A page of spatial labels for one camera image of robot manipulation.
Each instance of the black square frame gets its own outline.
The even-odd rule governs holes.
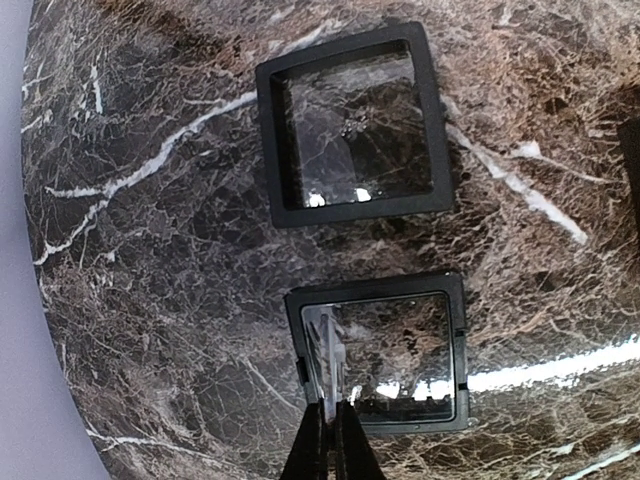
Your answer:
[[[284,82],[301,74],[373,58],[408,46],[424,118],[432,188],[423,194],[375,199],[362,203],[288,209],[288,152]],[[276,228],[400,216],[449,210],[454,189],[444,119],[436,76],[424,28],[419,22],[351,35],[269,60],[256,68],[259,119],[266,164],[271,218]]]
[[[463,430],[468,427],[469,390],[467,388],[466,316],[462,277],[457,272],[420,273],[400,277],[346,283],[338,287],[297,288],[285,297],[289,326],[297,355],[298,375],[307,403],[320,400],[312,381],[312,361],[305,340],[302,309],[309,305],[345,302],[397,300],[429,294],[444,294],[449,317],[449,351],[455,385],[454,415],[448,421],[362,423],[370,435],[435,433]]]

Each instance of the marble surface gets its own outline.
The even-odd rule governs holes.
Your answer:
[[[25,64],[34,262],[116,479],[273,479],[304,401],[291,288],[463,272],[471,427],[372,441],[389,479],[633,479],[637,0],[37,0]],[[254,67],[421,21],[453,212],[275,230]]]

